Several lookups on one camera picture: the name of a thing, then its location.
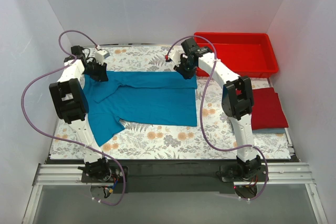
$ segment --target red cloth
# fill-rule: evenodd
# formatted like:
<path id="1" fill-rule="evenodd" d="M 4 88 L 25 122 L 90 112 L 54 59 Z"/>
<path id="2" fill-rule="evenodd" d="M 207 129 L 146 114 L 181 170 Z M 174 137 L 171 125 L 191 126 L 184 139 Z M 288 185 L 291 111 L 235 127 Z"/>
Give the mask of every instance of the red cloth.
<path id="1" fill-rule="evenodd" d="M 274 88 L 253 89 L 252 130 L 288 128 L 278 94 Z"/>

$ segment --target flower pattern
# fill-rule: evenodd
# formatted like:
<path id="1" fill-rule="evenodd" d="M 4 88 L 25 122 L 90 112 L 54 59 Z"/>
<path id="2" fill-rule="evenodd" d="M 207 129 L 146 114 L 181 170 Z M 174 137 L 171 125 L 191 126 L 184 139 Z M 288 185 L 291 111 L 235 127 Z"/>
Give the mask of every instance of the flower pattern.
<path id="1" fill-rule="evenodd" d="M 173 71 L 173 64 L 165 62 L 168 46 L 107 47 L 110 57 L 107 69 L 113 71 Z M 118 159 L 222 159 L 236 158 L 236 152 L 218 152 L 207 145 L 199 125 L 199 108 L 207 78 L 197 77 L 197 127 L 152 125 L 121 120 L 125 130 L 102 145 L 102 150 Z M 267 79 L 252 78 L 254 89 L 267 88 Z M 232 126 L 221 106 L 222 89 L 214 81 L 206 92 L 203 123 L 210 142 L 218 148 L 237 145 Z M 76 140 L 71 128 L 59 120 L 55 135 Z M 285 134 L 254 134 L 255 143 L 267 158 L 290 158 Z M 82 147 L 53 140 L 51 159 L 83 159 Z"/>

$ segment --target white tablecloth with floral pattern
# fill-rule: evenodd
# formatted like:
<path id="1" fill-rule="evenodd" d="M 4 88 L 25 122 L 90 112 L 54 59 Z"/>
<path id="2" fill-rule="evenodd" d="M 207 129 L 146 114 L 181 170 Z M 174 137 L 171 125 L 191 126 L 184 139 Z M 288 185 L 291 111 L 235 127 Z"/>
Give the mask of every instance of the white tablecloth with floral pattern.
<path id="1" fill-rule="evenodd" d="M 110 57 L 106 59 L 108 70 L 113 71 L 172 71 L 173 64 L 166 63 L 167 46 L 107 47 Z M 197 78 L 197 121 L 205 77 Z M 252 78 L 254 89 L 269 87 L 267 79 Z M 218 148 L 237 145 L 232 126 L 221 107 L 222 89 L 212 80 L 206 92 L 203 122 L 208 139 Z M 236 152 L 218 152 L 204 141 L 201 127 L 151 125 L 122 122 L 125 130 L 116 134 L 101 148 L 117 159 L 222 159 L 236 158 Z M 75 140 L 71 128 L 59 120 L 55 134 Z M 266 158 L 290 158 L 285 134 L 254 134 L 255 143 Z M 82 147 L 53 140 L 51 159 L 83 159 Z"/>

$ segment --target gray wall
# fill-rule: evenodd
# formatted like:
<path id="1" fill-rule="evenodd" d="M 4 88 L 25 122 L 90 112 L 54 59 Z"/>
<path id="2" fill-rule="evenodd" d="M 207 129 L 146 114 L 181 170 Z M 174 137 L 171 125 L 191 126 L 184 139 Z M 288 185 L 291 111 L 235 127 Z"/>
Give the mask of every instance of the gray wall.
<path id="1" fill-rule="evenodd" d="M 280 67 L 274 86 L 329 223 L 336 223 L 335 31 L 336 0 L 284 0 L 268 30 Z"/>
<path id="2" fill-rule="evenodd" d="M 47 0 L 0 0 L 0 223 L 21 223 L 38 163 L 48 155 L 50 139 L 26 123 L 20 108 L 24 87 L 33 78 L 62 65 L 58 48 L 63 31 Z M 64 39 L 69 47 L 69 40 Z M 27 92 L 27 112 L 52 133 L 56 114 L 48 92 L 57 76 L 40 80 Z"/>
<path id="3" fill-rule="evenodd" d="M 195 31 L 265 33 L 282 0 L 49 0 L 64 29 L 101 44 L 172 44 Z M 69 35 L 73 44 L 85 38 Z"/>

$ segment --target purple cable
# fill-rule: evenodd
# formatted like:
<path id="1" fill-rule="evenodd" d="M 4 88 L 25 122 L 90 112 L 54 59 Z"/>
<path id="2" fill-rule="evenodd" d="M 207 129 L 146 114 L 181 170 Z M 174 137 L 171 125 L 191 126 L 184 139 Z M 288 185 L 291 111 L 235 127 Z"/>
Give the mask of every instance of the purple cable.
<path id="1" fill-rule="evenodd" d="M 195 37 L 196 37 L 196 38 L 203 39 L 203 40 L 205 40 L 206 42 L 208 42 L 208 43 L 212 46 L 212 48 L 213 48 L 213 51 L 214 51 L 214 54 L 215 54 L 215 59 L 217 59 L 217 51 L 216 51 L 215 46 L 214 46 L 208 39 L 206 39 L 206 38 L 204 38 L 204 37 L 202 37 L 202 36 L 198 36 L 198 35 L 186 36 L 186 37 L 183 37 L 182 39 L 179 39 L 178 41 L 176 41 L 176 42 L 169 48 L 168 53 L 167 53 L 167 56 L 169 55 L 169 53 L 170 53 L 170 51 L 173 49 L 173 47 L 174 47 L 177 43 L 179 43 L 181 40 L 183 40 L 183 39 L 187 39 L 187 38 L 195 38 Z M 260 150 L 258 147 L 256 147 L 256 146 L 252 146 L 251 144 L 245 144 L 245 145 L 241 145 L 241 146 L 238 146 L 238 147 L 235 147 L 235 148 L 230 148 L 230 149 L 220 149 L 220 148 L 217 148 L 216 146 L 214 146 L 212 143 L 210 143 L 210 141 L 208 140 L 208 138 L 207 138 L 206 135 L 205 135 L 205 131 L 204 131 L 204 127 L 203 127 L 203 118 L 202 118 L 203 103 L 204 103 L 204 99 L 205 99 L 205 93 L 206 93 L 206 90 L 207 90 L 207 88 L 208 88 L 208 86 L 209 86 L 209 83 L 210 83 L 210 81 L 211 81 L 212 75 L 213 75 L 214 72 L 215 72 L 216 64 L 217 64 L 217 61 L 214 62 L 214 66 L 212 67 L 211 73 L 210 73 L 210 75 L 209 75 L 209 78 L 208 78 L 207 81 L 206 81 L 206 84 L 205 84 L 205 87 L 204 87 L 204 91 L 203 91 L 203 94 L 202 94 L 201 108 L 200 108 L 200 117 L 199 117 L 199 120 L 200 120 L 200 123 L 201 123 L 202 134 L 203 134 L 203 137 L 204 137 L 206 143 L 207 143 L 211 148 L 213 148 L 213 149 L 215 149 L 215 150 L 217 150 L 217 151 L 219 151 L 219 152 L 231 152 L 231 151 L 235 151 L 235 150 L 238 150 L 238 149 L 241 149 L 241 148 L 252 147 L 252 148 L 254 148 L 256 151 L 258 151 L 258 152 L 261 154 L 261 156 L 262 156 L 262 158 L 263 158 L 263 160 L 264 160 L 264 162 L 265 162 L 265 167 L 266 167 L 266 179 L 265 179 L 265 183 L 264 183 L 262 189 L 260 190 L 260 192 L 259 192 L 255 197 L 253 197 L 252 199 L 245 199 L 245 198 L 243 198 L 243 200 L 254 200 L 254 199 L 258 198 L 258 197 L 263 193 L 263 191 L 265 190 L 265 188 L 266 188 L 266 184 L 267 184 L 267 178 L 268 178 L 268 165 L 267 165 L 266 158 L 265 158 L 265 156 L 263 155 L 263 153 L 261 152 L 261 150 Z"/>
<path id="2" fill-rule="evenodd" d="M 63 51 L 64 53 L 66 53 L 67 55 L 73 56 L 73 57 L 75 58 L 75 59 L 71 62 L 71 63 L 74 63 L 74 62 L 76 61 L 77 57 L 76 57 L 75 55 L 73 55 L 73 54 L 70 54 L 70 53 L 66 52 L 66 51 L 64 50 L 63 46 L 61 45 L 61 37 L 62 37 L 64 34 L 69 33 L 69 32 L 74 32 L 74 33 L 82 34 L 82 35 L 84 35 L 85 37 L 87 37 L 87 38 L 88 38 L 88 39 L 89 39 L 95 46 L 97 46 L 97 44 L 96 44 L 96 43 L 95 43 L 89 36 L 87 36 L 86 34 L 82 33 L 81 31 L 77 31 L 77 30 L 67 30 L 67 31 L 64 31 L 63 33 L 61 33 L 61 34 L 59 35 L 59 37 L 58 37 L 58 44 L 59 44 L 60 48 L 62 49 L 62 51 Z M 122 171 L 123 187 L 122 187 L 122 193 L 121 193 L 121 196 L 120 196 L 119 200 L 118 200 L 116 203 L 110 203 L 110 202 L 107 202 L 107 201 L 104 201 L 104 200 L 101 200 L 101 199 L 98 199 L 98 198 L 94 198 L 94 197 L 93 197 L 93 198 L 94 198 L 96 201 L 98 201 L 98 202 L 102 202 L 102 203 L 104 203 L 104 204 L 106 204 L 106 205 L 109 205 L 109 206 L 116 206 L 116 205 L 118 205 L 118 204 L 121 202 L 122 198 L 124 197 L 125 190 L 126 190 L 126 183 L 125 183 L 124 171 L 123 171 L 123 168 L 122 168 L 121 164 L 120 164 L 115 158 L 113 158 L 112 156 L 110 156 L 110 155 L 108 155 L 108 154 L 105 154 L 105 153 L 103 153 L 103 152 L 101 152 L 101 151 L 99 151 L 99 150 L 96 150 L 96 149 L 92 148 L 91 146 L 86 146 L 85 144 L 79 143 L 79 142 L 77 142 L 77 141 L 69 140 L 69 139 L 66 139 L 66 138 L 61 138 L 61 137 L 57 137 L 57 136 L 52 136 L 52 135 L 49 135 L 48 133 L 45 133 L 45 132 L 41 131 L 40 129 L 38 129 L 38 128 L 31 122 L 31 120 L 29 119 L 29 117 L 28 117 L 28 115 L 27 115 L 27 112 L 26 112 L 26 109 L 25 109 L 25 95 L 26 95 L 27 90 L 30 88 L 30 86 L 33 85 L 36 81 L 42 79 L 43 77 L 48 76 L 48 75 L 53 74 L 53 73 L 56 73 L 56 72 L 58 72 L 58 71 L 60 71 L 60 70 L 66 69 L 66 68 L 69 67 L 69 66 L 70 66 L 70 65 L 66 65 L 66 66 L 64 66 L 64 67 L 58 68 L 58 69 L 56 69 L 56 70 L 54 70 L 54 71 L 51 71 L 51 72 L 49 72 L 49 73 L 45 73 L 45 74 L 43 74 L 42 76 L 37 77 L 36 79 L 34 79 L 33 81 L 31 81 L 31 82 L 27 85 L 27 87 L 24 89 L 24 91 L 23 91 L 23 93 L 22 93 L 22 96 L 21 96 L 21 109 L 22 109 L 23 115 L 24 115 L 25 119 L 27 120 L 27 122 L 29 123 L 29 125 L 30 125 L 35 131 L 37 131 L 38 133 L 40 133 L 40 134 L 42 134 L 42 135 L 44 135 L 44 136 L 47 136 L 47 137 L 50 137 L 50 138 L 54 138 L 54 139 L 58 139 L 58 140 L 61 140 L 61 141 L 65 141 L 65 142 L 68 142 L 68 143 L 78 144 L 78 145 L 80 145 L 80 146 L 83 146 L 83 147 L 85 147 L 85 148 L 87 148 L 87 149 L 90 149 L 90 150 L 92 150 L 92 151 L 94 151 L 94 152 L 97 152 L 97 153 L 99 153 L 99 154 L 101 154 L 101 155 L 103 155 L 103 156 L 105 156 L 105 157 L 108 157 L 108 158 L 112 159 L 112 160 L 118 165 L 118 167 L 120 168 L 120 171 Z"/>

